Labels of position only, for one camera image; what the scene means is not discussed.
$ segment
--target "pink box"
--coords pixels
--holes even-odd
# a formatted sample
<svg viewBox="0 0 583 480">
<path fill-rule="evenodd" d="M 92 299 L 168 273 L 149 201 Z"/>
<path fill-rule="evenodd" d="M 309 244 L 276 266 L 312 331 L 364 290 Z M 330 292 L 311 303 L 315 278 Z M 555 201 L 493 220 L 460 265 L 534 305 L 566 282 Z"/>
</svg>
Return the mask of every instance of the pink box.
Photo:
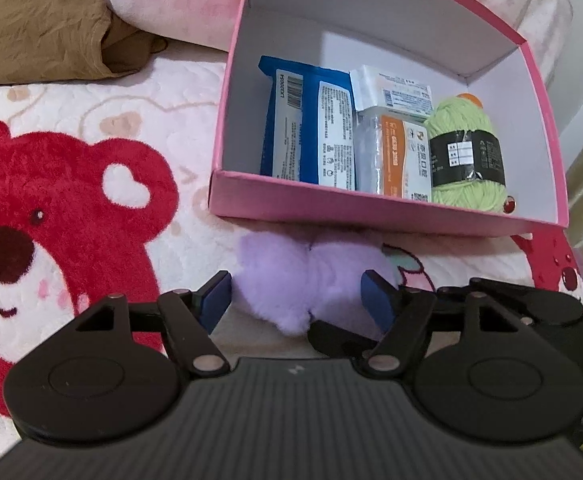
<svg viewBox="0 0 583 480">
<path fill-rule="evenodd" d="M 501 236 L 566 227 L 558 133 L 529 44 L 476 0 L 242 0 L 218 113 L 209 208 L 219 216 Z M 362 64 L 470 92 L 501 142 L 511 215 L 260 176 L 271 80 L 260 56 L 348 72 Z"/>
</svg>

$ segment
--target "bear mouth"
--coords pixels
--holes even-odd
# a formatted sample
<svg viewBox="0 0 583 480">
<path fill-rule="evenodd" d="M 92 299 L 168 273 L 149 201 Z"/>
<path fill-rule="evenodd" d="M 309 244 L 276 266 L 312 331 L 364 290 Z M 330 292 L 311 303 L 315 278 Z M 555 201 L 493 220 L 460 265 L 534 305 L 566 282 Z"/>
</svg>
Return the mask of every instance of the bear mouth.
<svg viewBox="0 0 583 480">
<path fill-rule="evenodd" d="M 4 308 L 0 308 L 0 316 L 4 317 L 5 319 L 8 319 L 12 316 L 15 316 L 18 313 L 18 309 L 17 308 L 12 308 L 10 310 L 5 310 Z"/>
</svg>

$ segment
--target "blue package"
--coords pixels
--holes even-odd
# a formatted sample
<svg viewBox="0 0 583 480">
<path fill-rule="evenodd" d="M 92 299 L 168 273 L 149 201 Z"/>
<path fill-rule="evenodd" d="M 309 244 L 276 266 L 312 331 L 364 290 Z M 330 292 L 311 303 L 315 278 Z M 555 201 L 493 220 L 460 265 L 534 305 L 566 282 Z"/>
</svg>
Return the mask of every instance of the blue package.
<svg viewBox="0 0 583 480">
<path fill-rule="evenodd" d="M 349 74 L 269 56 L 258 67 L 274 81 L 260 174 L 354 189 Z"/>
</svg>

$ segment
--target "purple fluffy object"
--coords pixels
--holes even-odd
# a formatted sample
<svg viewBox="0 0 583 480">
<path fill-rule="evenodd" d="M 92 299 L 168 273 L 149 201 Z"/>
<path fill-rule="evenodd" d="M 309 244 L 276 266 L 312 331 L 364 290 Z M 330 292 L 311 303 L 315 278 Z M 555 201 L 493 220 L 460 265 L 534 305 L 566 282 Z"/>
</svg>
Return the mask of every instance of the purple fluffy object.
<svg viewBox="0 0 583 480">
<path fill-rule="evenodd" d="M 330 230 L 303 240 L 254 232 L 241 239 L 239 260 L 236 306 L 286 335 L 305 333 L 312 319 L 321 319 L 375 340 L 382 337 L 361 303 L 361 275 L 373 269 L 395 283 L 395 270 L 366 237 Z"/>
</svg>

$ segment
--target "green yarn ball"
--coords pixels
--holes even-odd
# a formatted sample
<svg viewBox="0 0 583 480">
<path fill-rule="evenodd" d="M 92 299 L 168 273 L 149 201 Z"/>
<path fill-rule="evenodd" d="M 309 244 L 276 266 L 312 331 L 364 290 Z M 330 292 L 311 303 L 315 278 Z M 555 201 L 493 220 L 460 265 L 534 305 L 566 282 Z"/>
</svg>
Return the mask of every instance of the green yarn ball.
<svg viewBox="0 0 583 480">
<path fill-rule="evenodd" d="M 497 137 L 494 126 L 482 108 L 462 97 L 451 97 L 440 103 L 425 121 L 429 138 L 459 130 L 483 130 Z M 439 204 L 479 211 L 503 212 L 507 188 L 491 180 L 452 182 L 431 189 L 431 200 Z"/>
</svg>

